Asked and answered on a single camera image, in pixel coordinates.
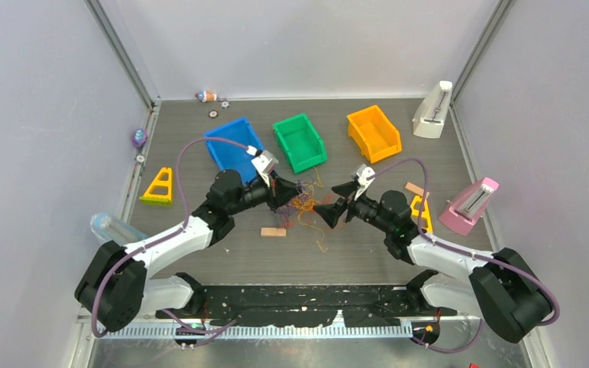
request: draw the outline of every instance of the plastic bin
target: plastic bin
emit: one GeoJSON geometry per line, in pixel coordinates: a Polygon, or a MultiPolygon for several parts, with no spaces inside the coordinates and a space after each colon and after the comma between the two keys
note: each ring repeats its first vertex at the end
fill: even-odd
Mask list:
{"type": "Polygon", "coordinates": [[[324,141],[305,113],[273,125],[276,143],[288,158],[292,171],[300,173],[325,162],[324,141]]]}
{"type": "Polygon", "coordinates": [[[387,119],[378,105],[347,115],[349,136],[360,147],[370,163],[395,155],[403,150],[398,129],[387,119]]]}
{"type": "MultiPolygon", "coordinates": [[[[265,149],[246,117],[241,117],[231,123],[210,130],[204,133],[204,136],[219,136],[248,146],[254,146],[259,150],[265,149]]],[[[206,148],[221,170],[234,169],[240,173],[243,183],[256,177],[256,170],[251,161],[252,158],[242,148],[223,142],[206,142],[206,148]]]]}

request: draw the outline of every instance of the orange bin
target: orange bin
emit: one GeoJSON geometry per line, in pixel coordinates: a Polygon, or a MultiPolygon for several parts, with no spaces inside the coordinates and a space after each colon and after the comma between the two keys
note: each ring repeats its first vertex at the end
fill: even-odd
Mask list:
{"type": "Polygon", "coordinates": [[[403,150],[398,129],[378,105],[347,115],[347,118],[349,136],[370,163],[377,163],[403,150]]]}

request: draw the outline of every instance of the wooden block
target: wooden block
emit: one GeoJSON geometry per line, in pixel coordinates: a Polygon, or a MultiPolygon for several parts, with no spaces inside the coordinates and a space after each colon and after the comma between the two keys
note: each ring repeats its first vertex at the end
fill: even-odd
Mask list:
{"type": "MultiPolygon", "coordinates": [[[[405,185],[405,189],[411,191],[412,193],[423,197],[423,188],[420,188],[418,186],[415,186],[414,184],[412,184],[411,182],[408,182],[405,185]]],[[[426,199],[428,199],[430,197],[430,192],[428,192],[428,196],[426,197],[426,199]]]]}
{"type": "Polygon", "coordinates": [[[261,228],[261,236],[285,236],[285,228],[261,228]]]}

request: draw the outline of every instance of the gray table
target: gray table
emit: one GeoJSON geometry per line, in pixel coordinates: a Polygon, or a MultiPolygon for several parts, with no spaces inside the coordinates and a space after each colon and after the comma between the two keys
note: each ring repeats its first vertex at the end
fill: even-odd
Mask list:
{"type": "MultiPolygon", "coordinates": [[[[475,249],[490,250],[482,222],[468,237],[462,237],[437,219],[446,200],[467,187],[470,180],[451,121],[446,122],[438,140],[412,134],[411,120],[420,102],[418,99],[231,101],[226,110],[219,103],[164,102],[140,180],[140,194],[162,166],[175,165],[176,156],[186,143],[239,117],[249,118],[265,148],[281,161],[280,175],[308,179],[314,175],[312,169],[300,175],[292,174],[271,127],[273,123],[306,113],[324,140],[328,154],[328,161],[318,166],[324,188],[316,189],[315,196],[321,199],[331,192],[331,186],[348,181],[351,172],[366,162],[347,135],[347,115],[377,104],[400,131],[403,152],[376,163],[375,170],[405,157],[422,159],[430,174],[429,207],[435,234],[475,249]],[[212,109],[219,111],[216,119],[208,117],[212,109]]],[[[203,143],[186,153],[180,169],[189,203],[198,206],[218,172],[203,143]]],[[[368,193],[375,199],[388,189],[408,193],[403,189],[408,181],[423,184],[421,169],[414,163],[398,166],[379,177],[368,193]]],[[[137,201],[130,223],[152,235],[183,218],[184,209],[175,192],[171,207],[137,201]]],[[[321,239],[321,232],[302,225],[289,228],[286,238],[262,238],[260,228],[275,225],[274,217],[262,206],[235,216],[235,229],[224,241],[175,262],[157,277],[185,271],[203,284],[402,284],[421,271],[392,258],[383,244],[383,233],[361,221],[354,220],[331,231],[315,214],[304,219],[324,230],[322,247],[327,248],[326,252],[316,243],[321,239]]]]}

